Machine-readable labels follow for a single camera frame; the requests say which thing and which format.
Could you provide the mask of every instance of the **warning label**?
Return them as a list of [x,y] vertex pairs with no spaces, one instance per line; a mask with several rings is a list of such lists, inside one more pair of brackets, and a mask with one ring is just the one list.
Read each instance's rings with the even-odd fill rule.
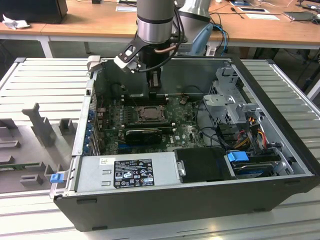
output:
[[154,186],[151,159],[115,161],[113,182],[116,189]]

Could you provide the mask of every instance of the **yellow wire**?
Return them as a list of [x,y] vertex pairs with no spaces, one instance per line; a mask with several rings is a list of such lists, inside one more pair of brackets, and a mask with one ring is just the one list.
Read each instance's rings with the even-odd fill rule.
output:
[[244,144],[246,144],[249,141],[249,137],[247,137],[244,141],[240,142],[238,145],[236,145],[234,148],[239,148],[241,146],[243,146]]

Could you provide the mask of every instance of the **red wire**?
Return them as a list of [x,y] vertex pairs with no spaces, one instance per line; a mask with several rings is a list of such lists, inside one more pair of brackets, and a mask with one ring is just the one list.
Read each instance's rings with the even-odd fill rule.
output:
[[242,130],[242,131],[239,132],[239,134],[238,134],[238,140],[237,140],[236,142],[239,142],[241,134],[243,134],[243,133],[245,133],[245,132],[246,132],[245,130]]

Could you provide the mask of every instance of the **blue latch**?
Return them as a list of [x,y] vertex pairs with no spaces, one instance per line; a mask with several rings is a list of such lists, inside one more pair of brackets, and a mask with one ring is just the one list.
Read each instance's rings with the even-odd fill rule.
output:
[[245,151],[232,151],[227,156],[230,162],[249,161]]
[[51,175],[50,183],[61,184],[64,182],[64,173],[55,173]]

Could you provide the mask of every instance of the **paper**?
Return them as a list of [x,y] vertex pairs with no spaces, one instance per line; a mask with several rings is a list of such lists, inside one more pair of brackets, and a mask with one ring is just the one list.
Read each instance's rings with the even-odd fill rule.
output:
[[250,19],[280,20],[275,15],[254,14],[254,13],[246,13],[245,15]]
[[25,20],[12,20],[6,17],[4,14],[2,16],[3,16],[2,23],[10,29],[16,30],[16,29],[30,27],[30,25],[28,25],[28,23]]
[[137,8],[135,6],[117,6],[115,8],[116,12],[136,12]]

